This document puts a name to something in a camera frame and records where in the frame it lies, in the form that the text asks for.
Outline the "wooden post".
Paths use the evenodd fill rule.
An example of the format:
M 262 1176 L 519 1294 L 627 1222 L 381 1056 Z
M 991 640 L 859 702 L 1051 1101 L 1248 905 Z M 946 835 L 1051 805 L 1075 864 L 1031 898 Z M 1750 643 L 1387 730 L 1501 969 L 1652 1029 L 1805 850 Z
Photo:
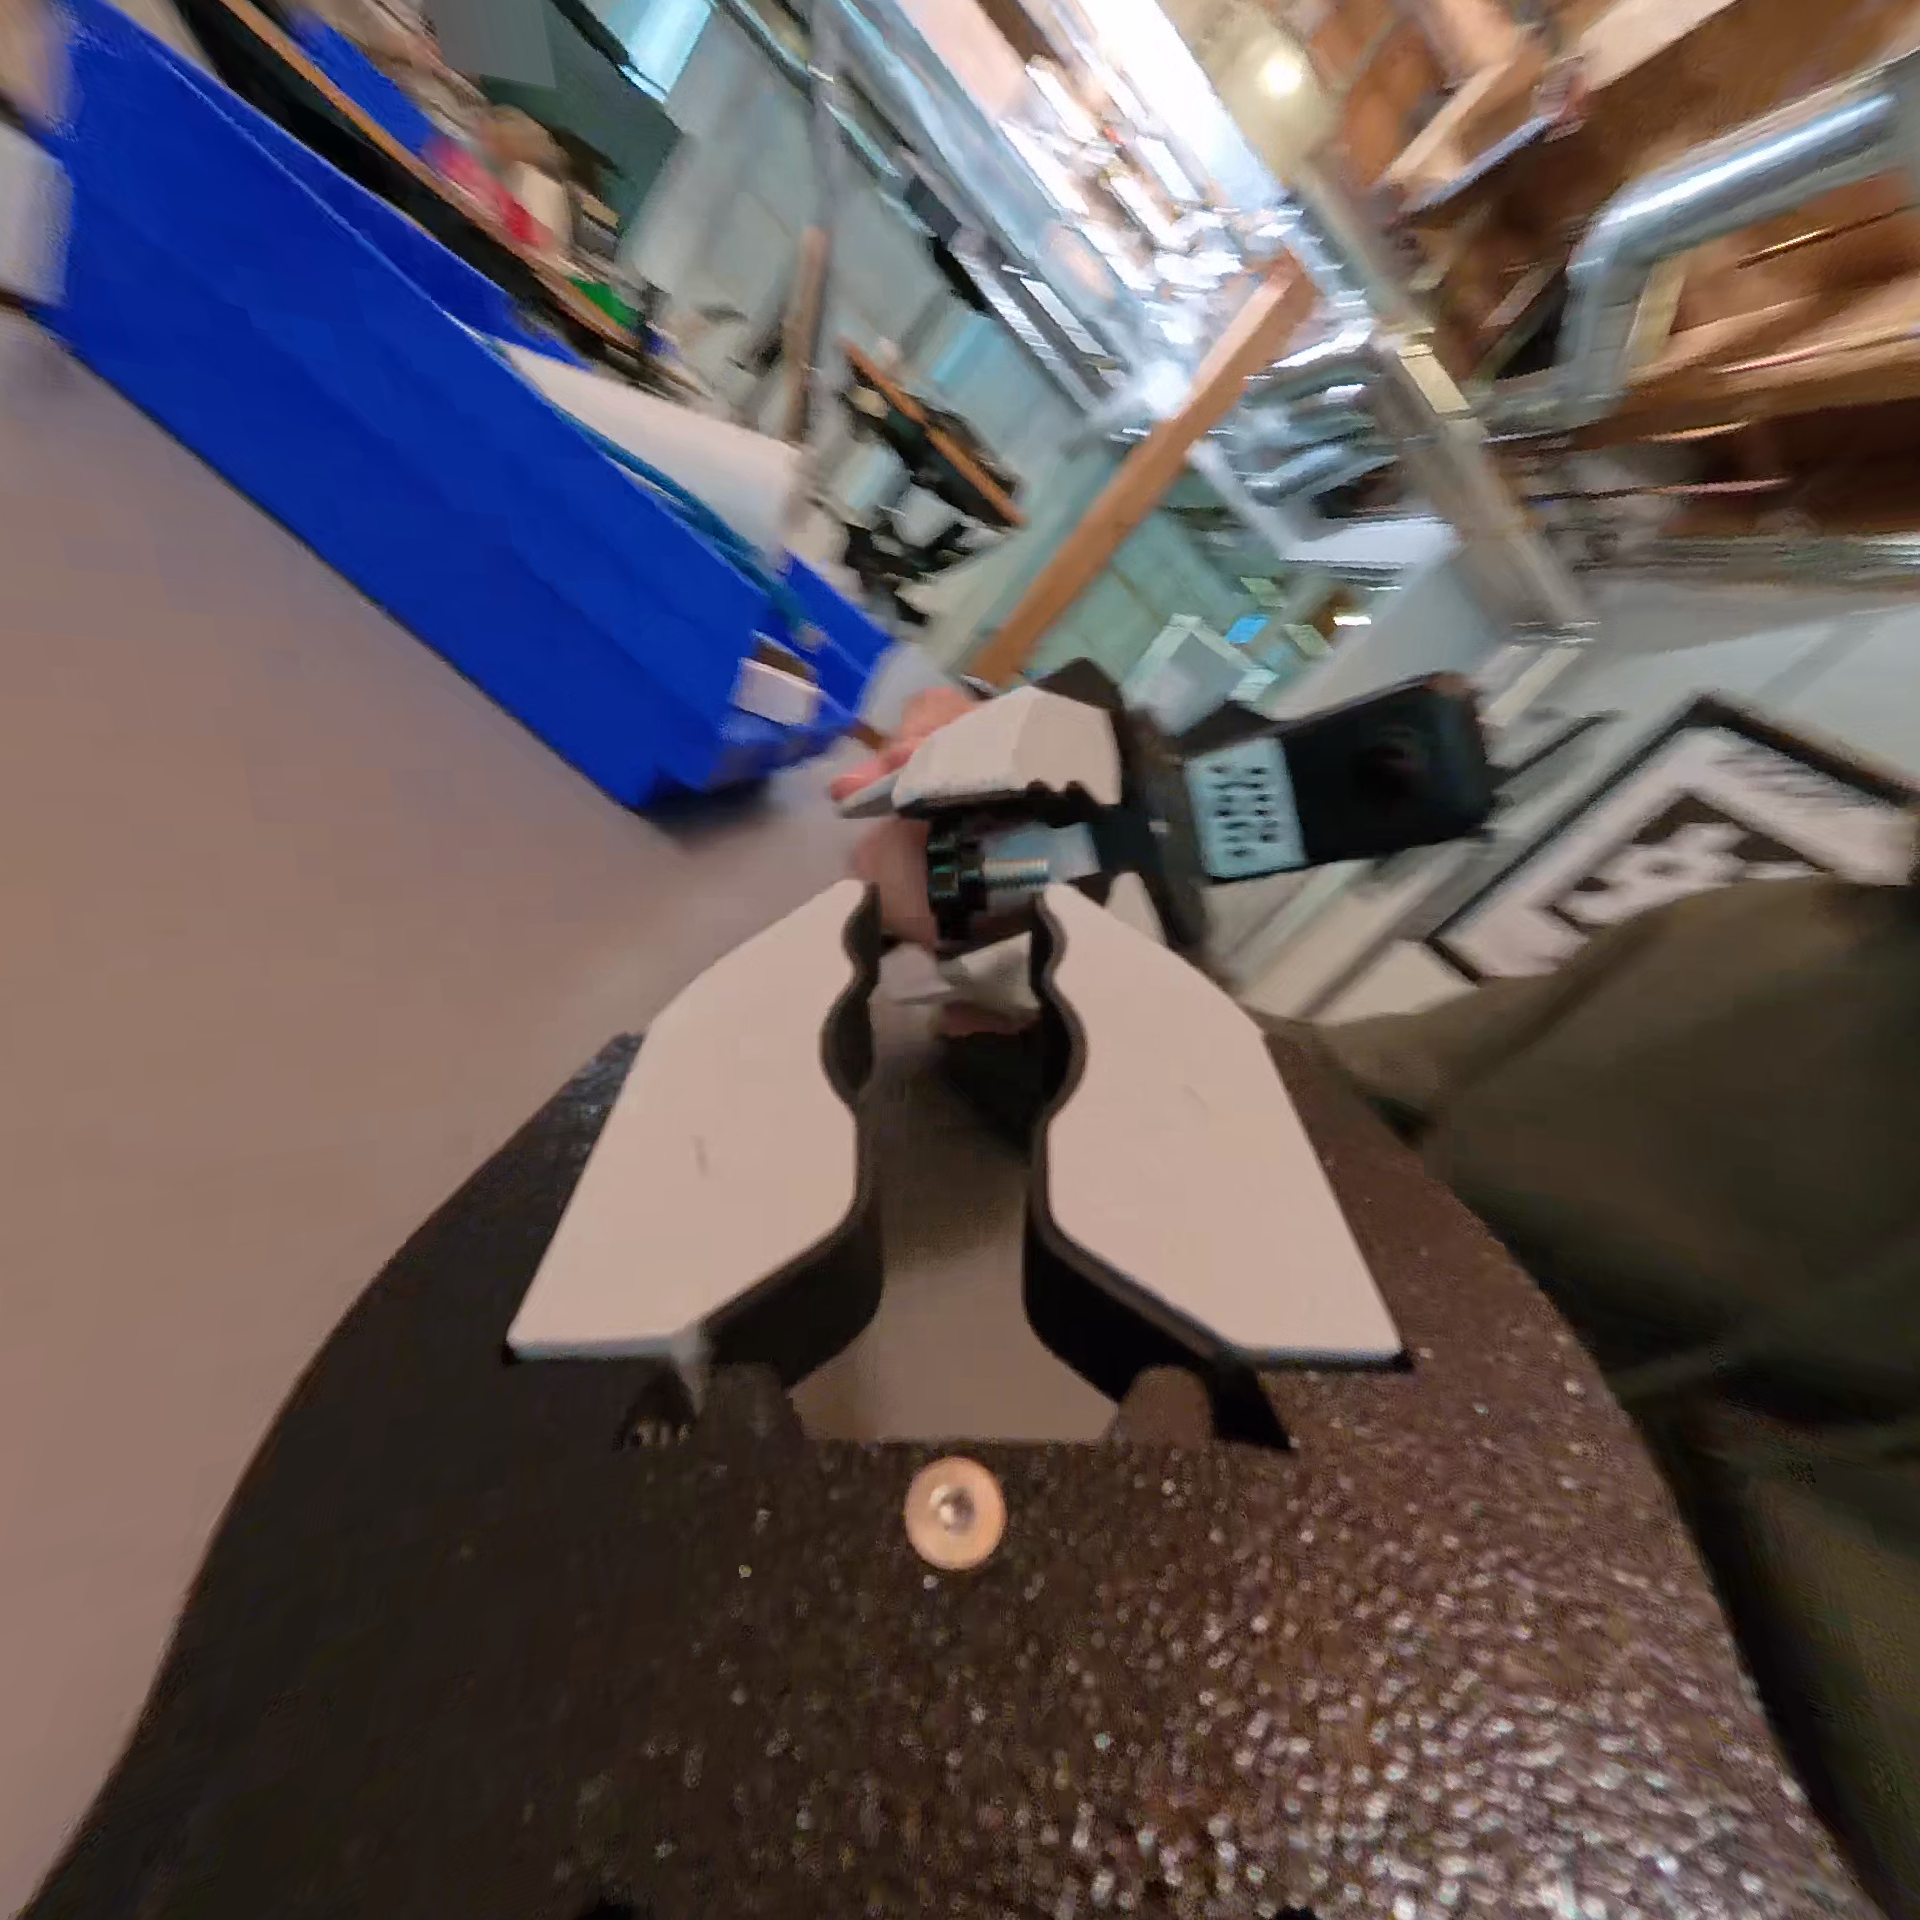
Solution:
M 1239 407 L 1322 304 L 1299 250 L 1285 247 L 1260 269 L 1246 299 L 1191 374 L 1179 403 L 1119 461 L 1069 528 L 1012 613 L 967 657 L 967 674 L 995 688 L 1019 681 L 1044 637 L 1114 561 L 1141 521 L 1189 463 L 1198 442 Z

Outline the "person's right forearm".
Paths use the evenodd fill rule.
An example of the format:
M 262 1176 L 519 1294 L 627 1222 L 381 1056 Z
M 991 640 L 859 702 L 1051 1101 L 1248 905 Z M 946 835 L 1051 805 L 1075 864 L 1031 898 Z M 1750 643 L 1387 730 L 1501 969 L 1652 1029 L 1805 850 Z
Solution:
M 1743 880 L 1544 976 L 1269 1031 L 1412 1145 L 1621 1398 L 1915 1421 L 1915 880 Z

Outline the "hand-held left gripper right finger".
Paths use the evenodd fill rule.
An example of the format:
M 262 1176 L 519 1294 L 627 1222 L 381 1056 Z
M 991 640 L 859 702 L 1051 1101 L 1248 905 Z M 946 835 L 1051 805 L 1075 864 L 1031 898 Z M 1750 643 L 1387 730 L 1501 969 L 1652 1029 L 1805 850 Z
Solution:
M 1203 969 L 1071 887 L 1037 902 L 1046 1094 L 1024 1309 L 1114 1400 L 1181 1366 L 1214 1410 L 1279 1371 L 1382 1371 L 1406 1339 L 1263 1031 Z

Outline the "black knob screw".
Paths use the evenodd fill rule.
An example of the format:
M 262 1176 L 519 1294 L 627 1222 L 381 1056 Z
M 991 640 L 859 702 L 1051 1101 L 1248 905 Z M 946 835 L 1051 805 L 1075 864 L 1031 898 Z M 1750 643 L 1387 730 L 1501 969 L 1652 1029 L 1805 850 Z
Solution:
M 963 823 L 933 826 L 926 840 L 926 895 L 938 952 L 963 952 L 1003 936 L 1031 914 L 1051 882 L 1051 853 L 1019 833 L 984 833 Z

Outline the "black and white wall poster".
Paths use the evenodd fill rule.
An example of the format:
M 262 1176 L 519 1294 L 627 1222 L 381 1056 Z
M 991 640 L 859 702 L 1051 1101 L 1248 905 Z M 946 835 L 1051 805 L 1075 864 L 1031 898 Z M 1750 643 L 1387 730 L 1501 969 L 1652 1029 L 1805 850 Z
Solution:
M 1701 694 L 1423 934 L 1453 974 L 1541 976 L 1639 914 L 1747 880 L 1900 880 L 1915 781 Z

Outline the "blue plastic bin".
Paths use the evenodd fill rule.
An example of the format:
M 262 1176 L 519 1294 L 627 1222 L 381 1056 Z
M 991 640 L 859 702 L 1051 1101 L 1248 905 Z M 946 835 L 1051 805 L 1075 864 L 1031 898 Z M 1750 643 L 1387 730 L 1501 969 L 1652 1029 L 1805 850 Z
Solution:
M 887 637 L 488 344 L 506 294 L 115 5 L 50 5 L 59 342 L 614 801 L 810 760 Z M 810 727 L 731 705 L 803 665 Z

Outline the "silver ventilation duct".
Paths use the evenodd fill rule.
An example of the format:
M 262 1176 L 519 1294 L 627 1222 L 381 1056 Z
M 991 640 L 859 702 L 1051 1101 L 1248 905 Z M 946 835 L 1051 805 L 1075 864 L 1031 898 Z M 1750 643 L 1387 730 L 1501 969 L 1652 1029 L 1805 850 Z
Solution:
M 1613 194 L 1567 257 L 1552 368 L 1552 431 L 1624 395 L 1627 349 L 1651 277 L 1742 227 L 1888 173 L 1915 177 L 1915 53 L 1868 65 L 1694 145 Z

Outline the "wooden top standing desk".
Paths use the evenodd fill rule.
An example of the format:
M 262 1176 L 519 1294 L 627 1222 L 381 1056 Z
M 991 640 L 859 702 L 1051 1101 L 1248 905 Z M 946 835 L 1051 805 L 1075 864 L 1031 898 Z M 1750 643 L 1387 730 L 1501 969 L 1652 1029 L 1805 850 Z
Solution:
M 852 439 L 899 465 L 887 498 L 843 515 L 843 555 L 862 600 L 893 631 L 926 629 L 912 589 L 980 557 L 1027 526 L 1021 481 L 974 424 L 912 392 L 895 373 L 843 342 L 842 410 Z

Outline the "white paper roll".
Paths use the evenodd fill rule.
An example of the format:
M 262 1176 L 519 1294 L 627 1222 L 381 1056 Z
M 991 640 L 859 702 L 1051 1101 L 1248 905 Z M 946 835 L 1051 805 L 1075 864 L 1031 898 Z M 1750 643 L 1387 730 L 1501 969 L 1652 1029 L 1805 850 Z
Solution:
M 488 344 L 579 427 L 692 493 L 736 535 L 768 553 L 792 545 L 807 510 L 799 448 L 548 351 Z

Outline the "person's right hand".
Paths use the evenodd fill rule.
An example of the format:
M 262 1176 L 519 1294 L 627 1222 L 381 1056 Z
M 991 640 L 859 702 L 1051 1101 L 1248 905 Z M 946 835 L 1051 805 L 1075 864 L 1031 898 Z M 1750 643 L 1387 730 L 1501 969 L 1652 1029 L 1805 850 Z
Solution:
M 970 683 L 942 683 L 912 694 L 895 730 L 830 779 L 830 799 L 850 805 L 868 785 L 900 770 L 927 736 L 975 705 L 978 697 Z M 924 819 L 887 810 L 874 817 L 854 842 L 852 873 L 876 891 L 882 927 L 893 938 L 933 951 L 939 929 L 927 909 L 926 840 Z M 1029 936 L 1010 931 L 997 934 L 990 949 L 942 961 L 946 999 L 934 1008 L 939 1033 L 948 1039 L 1024 1033 L 1037 1014 L 1031 987 L 1018 982 L 1027 960 Z

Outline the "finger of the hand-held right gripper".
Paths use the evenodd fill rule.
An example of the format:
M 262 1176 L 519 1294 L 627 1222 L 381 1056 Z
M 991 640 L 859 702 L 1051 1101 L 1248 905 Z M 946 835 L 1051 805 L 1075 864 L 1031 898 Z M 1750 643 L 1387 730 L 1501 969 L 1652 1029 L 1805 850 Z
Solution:
M 836 801 L 850 819 L 1015 806 L 1110 808 L 1122 799 L 1114 707 L 1019 685 L 931 730 L 887 774 Z

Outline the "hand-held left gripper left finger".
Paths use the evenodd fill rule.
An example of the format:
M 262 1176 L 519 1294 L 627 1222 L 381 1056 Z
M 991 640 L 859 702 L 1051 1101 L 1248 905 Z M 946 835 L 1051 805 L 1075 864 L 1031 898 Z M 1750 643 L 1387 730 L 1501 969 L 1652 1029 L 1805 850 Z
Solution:
M 790 1386 L 856 1339 L 880 1304 L 877 961 L 877 899 L 839 880 L 661 1010 L 510 1323 L 517 1360 Z

